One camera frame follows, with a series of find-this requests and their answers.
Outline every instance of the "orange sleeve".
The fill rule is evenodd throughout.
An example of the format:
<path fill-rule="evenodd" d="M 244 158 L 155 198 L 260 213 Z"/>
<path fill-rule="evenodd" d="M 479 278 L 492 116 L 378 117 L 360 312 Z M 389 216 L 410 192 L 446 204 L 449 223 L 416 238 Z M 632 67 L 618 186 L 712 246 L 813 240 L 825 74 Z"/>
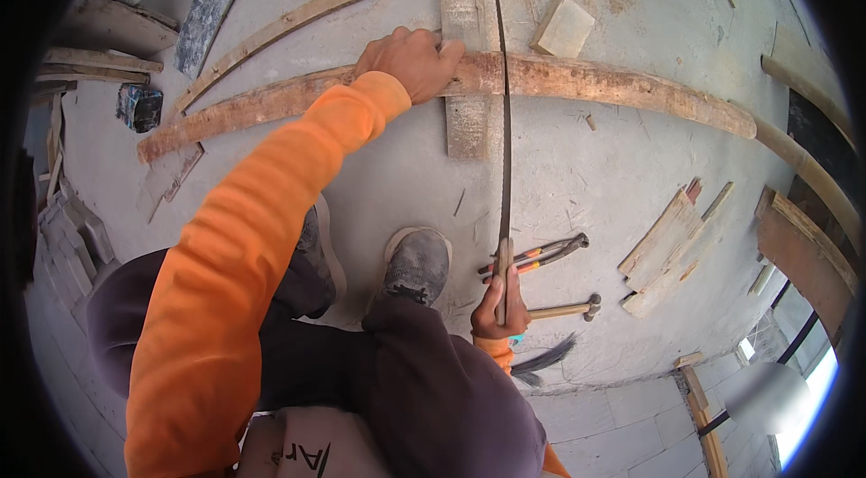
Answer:
<path fill-rule="evenodd" d="M 514 351 L 508 347 L 507 339 L 484 339 L 473 335 L 472 343 L 485 353 L 490 354 L 493 361 L 502 367 L 507 375 L 511 376 L 511 360 L 514 359 Z M 541 470 L 546 470 L 563 478 L 571 478 L 566 468 L 559 462 L 550 442 L 547 442 L 547 447 L 544 450 L 544 464 L 541 466 Z"/>
<path fill-rule="evenodd" d="M 166 255 L 135 349 L 124 448 L 131 478 L 238 461 L 235 435 L 261 387 L 259 327 L 304 215 L 344 157 L 410 106 L 381 72 L 331 87 L 205 197 Z"/>

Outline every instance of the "sneaker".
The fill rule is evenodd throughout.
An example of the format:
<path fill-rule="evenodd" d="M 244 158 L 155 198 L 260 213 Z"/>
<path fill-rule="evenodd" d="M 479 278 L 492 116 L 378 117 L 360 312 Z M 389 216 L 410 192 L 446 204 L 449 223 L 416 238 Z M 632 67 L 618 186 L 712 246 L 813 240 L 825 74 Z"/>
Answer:
<path fill-rule="evenodd" d="M 337 256 L 333 254 L 330 227 L 331 213 L 325 197 L 319 194 L 319 199 L 304 217 L 304 226 L 295 248 L 304 254 L 304 258 L 325 284 L 326 301 L 329 305 L 345 296 L 345 273 Z M 326 310 L 327 307 L 307 316 L 319 318 Z"/>
<path fill-rule="evenodd" d="M 405 228 L 384 250 L 385 274 L 375 299 L 399 296 L 426 307 L 445 288 L 451 243 L 431 228 Z"/>

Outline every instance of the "saw handle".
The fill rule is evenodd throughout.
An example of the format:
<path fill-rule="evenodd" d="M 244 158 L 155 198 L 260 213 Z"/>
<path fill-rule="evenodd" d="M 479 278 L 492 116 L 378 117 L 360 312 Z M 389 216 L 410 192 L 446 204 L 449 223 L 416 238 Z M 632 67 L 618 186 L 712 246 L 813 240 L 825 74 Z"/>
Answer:
<path fill-rule="evenodd" d="M 507 318 L 508 269 L 512 264 L 514 264 L 514 241 L 510 237 L 503 237 L 493 260 L 493 273 L 502 281 L 502 299 L 499 300 L 494 311 L 497 326 L 504 326 Z"/>

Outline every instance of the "person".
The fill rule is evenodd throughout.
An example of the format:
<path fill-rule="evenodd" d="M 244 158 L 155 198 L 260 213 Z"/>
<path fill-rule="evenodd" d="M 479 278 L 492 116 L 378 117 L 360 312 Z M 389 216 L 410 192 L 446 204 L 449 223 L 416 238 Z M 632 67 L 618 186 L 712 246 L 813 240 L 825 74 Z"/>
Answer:
<path fill-rule="evenodd" d="M 91 353 L 128 396 L 131 478 L 224 475 L 239 461 L 243 476 L 568 476 L 508 375 L 507 337 L 530 321 L 516 269 L 505 296 L 493 278 L 470 344 L 430 308 L 450 243 L 403 229 L 362 332 L 297 320 L 318 318 L 345 291 L 320 191 L 345 156 L 439 93 L 463 52 L 426 29 L 371 41 L 354 82 L 266 137 L 177 245 L 125 264 L 96 291 Z M 255 410 L 276 413 L 251 422 Z"/>

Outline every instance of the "black pipe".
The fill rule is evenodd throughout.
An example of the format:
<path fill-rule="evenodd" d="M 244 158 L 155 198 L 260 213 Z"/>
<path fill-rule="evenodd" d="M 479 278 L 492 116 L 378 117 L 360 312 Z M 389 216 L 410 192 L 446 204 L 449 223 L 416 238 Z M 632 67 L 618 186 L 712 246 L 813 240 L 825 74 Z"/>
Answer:
<path fill-rule="evenodd" d="M 813 327 L 815 327 L 816 322 L 817 322 L 817 313 L 815 311 L 812 311 L 812 314 L 809 316 L 809 320 L 806 321 L 806 323 L 803 325 L 803 328 L 800 329 L 800 332 L 797 334 L 797 336 L 794 338 L 794 340 L 791 341 L 791 343 L 788 345 L 788 348 L 785 349 L 785 352 L 782 353 L 782 356 L 776 360 L 777 364 L 783 364 L 784 365 L 784 364 L 788 363 L 788 361 L 791 359 L 791 356 L 794 355 L 794 353 L 797 351 L 797 349 L 800 347 L 800 345 L 803 344 L 803 341 L 806 340 L 806 336 L 809 335 L 809 332 L 811 331 L 811 329 Z M 719 416 L 713 418 L 713 420 L 710 423 L 708 423 L 707 425 L 698 429 L 698 438 L 706 437 L 710 431 L 719 427 L 728 418 L 730 418 L 728 411 L 723 410 L 721 412 L 721 414 Z"/>

